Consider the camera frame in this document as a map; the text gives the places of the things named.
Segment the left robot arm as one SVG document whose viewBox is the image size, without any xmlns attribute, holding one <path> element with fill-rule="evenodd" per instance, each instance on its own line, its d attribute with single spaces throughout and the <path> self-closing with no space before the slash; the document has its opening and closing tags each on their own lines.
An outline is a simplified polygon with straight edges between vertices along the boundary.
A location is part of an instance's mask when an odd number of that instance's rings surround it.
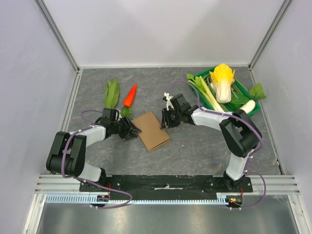
<svg viewBox="0 0 312 234">
<path fill-rule="evenodd" d="M 128 117 L 121 117 L 117 109 L 104 108 L 101 114 L 86 128 L 57 132 L 46 161 L 48 171 L 64 177 L 89 180 L 90 186 L 97 192 L 105 190 L 107 186 L 106 172 L 86 162 L 87 147 L 112 135 L 129 140 L 142 132 Z"/>
</svg>

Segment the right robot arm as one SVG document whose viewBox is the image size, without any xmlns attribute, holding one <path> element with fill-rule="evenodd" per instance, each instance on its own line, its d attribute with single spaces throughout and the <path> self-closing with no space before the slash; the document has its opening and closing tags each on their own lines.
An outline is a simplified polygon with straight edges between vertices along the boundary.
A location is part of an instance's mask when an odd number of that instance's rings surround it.
<svg viewBox="0 0 312 234">
<path fill-rule="evenodd" d="M 219 130 L 231 152 L 229 165 L 223 174 L 223 186 L 236 191 L 245 177 L 249 156 L 262 140 L 262 135 L 244 110 L 219 113 L 198 105 L 191 106 L 183 94 L 164 93 L 166 108 L 162 109 L 162 129 L 179 126 L 181 122 Z"/>
</svg>

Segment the brown cardboard express box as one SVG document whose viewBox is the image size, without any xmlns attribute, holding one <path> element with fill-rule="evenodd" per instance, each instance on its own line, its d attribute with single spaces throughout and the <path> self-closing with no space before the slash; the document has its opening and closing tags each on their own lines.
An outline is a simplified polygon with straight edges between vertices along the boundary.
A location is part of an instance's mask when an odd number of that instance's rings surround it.
<svg viewBox="0 0 312 234">
<path fill-rule="evenodd" d="M 160 122 L 151 111 L 135 118 L 132 123 L 141 130 L 138 135 L 148 152 L 158 149 L 171 140 L 168 133 L 161 129 Z"/>
</svg>

